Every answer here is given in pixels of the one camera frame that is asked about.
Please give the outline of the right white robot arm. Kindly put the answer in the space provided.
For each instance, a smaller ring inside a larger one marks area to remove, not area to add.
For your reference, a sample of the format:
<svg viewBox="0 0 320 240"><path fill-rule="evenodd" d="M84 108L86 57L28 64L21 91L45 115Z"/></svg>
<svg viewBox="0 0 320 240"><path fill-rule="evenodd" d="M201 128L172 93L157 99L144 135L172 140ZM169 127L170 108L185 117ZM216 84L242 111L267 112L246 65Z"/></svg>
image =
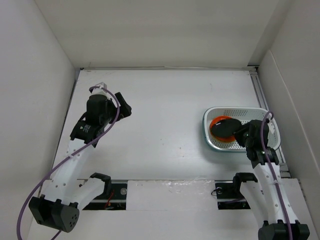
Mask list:
<svg viewBox="0 0 320 240"><path fill-rule="evenodd" d="M260 240L306 240L307 224L300 223L283 186L276 151L268 146L267 120L251 120L234 133L245 147L253 172L233 177L231 191L244 197L258 223Z"/></svg>

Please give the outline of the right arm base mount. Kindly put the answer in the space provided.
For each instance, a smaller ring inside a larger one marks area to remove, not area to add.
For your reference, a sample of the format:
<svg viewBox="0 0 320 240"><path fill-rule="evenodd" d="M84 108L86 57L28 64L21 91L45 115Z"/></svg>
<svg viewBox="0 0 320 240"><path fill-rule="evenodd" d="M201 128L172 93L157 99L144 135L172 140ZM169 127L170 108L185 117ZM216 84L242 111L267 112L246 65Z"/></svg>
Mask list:
<svg viewBox="0 0 320 240"><path fill-rule="evenodd" d="M253 173L238 172L232 180L215 180L211 195L217 199L219 210L249 210L250 205L240 192L242 183L258 182Z"/></svg>

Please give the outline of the black plate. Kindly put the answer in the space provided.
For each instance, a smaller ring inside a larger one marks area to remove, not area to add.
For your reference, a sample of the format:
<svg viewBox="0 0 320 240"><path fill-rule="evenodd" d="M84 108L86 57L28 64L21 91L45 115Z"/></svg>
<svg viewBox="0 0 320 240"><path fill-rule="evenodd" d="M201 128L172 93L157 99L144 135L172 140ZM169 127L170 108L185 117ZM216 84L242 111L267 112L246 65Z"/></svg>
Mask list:
<svg viewBox="0 0 320 240"><path fill-rule="evenodd" d="M222 119L210 127L210 132L219 138L229 138L240 128L242 123L234 118Z"/></svg>

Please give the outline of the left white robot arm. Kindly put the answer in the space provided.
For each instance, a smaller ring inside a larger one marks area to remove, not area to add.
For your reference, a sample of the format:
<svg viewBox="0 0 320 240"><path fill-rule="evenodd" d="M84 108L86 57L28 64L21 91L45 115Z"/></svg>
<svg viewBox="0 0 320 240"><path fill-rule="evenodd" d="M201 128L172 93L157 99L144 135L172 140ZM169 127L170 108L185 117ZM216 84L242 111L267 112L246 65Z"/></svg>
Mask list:
<svg viewBox="0 0 320 240"><path fill-rule="evenodd" d="M66 151L66 161L52 173L52 179L40 197L33 196L28 207L39 225L71 232L83 210L96 197L112 194L111 177L93 173L87 182L77 184L81 170L99 139L118 121L132 114L120 92L90 89L86 111L75 124Z"/></svg>

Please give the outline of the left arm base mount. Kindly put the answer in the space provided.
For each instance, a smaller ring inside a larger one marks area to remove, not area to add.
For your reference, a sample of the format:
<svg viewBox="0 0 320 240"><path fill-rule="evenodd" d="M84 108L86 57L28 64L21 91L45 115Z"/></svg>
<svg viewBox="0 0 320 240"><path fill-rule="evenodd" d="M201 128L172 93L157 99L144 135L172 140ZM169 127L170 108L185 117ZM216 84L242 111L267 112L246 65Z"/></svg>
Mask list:
<svg viewBox="0 0 320 240"><path fill-rule="evenodd" d="M102 173L93 173L91 179L104 182L102 194L95 197L83 210L87 211L123 211L126 210L128 181L112 180L110 176Z"/></svg>

